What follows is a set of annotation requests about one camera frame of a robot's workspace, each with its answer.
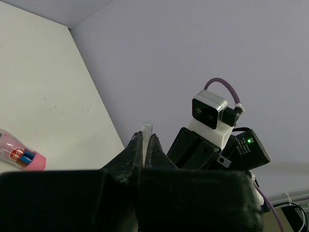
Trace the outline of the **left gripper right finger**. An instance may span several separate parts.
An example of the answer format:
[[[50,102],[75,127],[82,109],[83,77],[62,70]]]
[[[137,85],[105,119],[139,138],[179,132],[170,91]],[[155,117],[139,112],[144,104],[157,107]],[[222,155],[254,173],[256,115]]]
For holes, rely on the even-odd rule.
[[[152,135],[139,171],[142,232],[261,232],[250,178],[238,171],[180,170]]]

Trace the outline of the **pink cap bottle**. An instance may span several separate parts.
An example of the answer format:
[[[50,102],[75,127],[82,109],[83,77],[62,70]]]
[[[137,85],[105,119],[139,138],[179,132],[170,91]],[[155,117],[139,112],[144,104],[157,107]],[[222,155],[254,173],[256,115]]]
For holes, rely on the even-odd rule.
[[[30,149],[9,132],[0,130],[0,160],[25,171],[43,171],[46,157]]]

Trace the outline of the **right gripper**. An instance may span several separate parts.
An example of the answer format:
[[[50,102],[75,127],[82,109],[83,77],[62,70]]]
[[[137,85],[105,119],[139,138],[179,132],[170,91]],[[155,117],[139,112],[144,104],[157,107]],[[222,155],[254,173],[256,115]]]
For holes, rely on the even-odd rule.
[[[250,128],[236,128],[223,150],[197,133],[181,128],[167,156],[179,168],[186,170],[249,171],[270,163],[270,158]]]

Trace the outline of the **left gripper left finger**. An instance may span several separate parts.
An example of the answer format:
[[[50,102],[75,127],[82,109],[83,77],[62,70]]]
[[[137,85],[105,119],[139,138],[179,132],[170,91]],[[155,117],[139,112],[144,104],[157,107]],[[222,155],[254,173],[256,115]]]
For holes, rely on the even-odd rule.
[[[96,170],[5,172],[0,176],[3,232],[135,232],[134,175],[141,132]]]

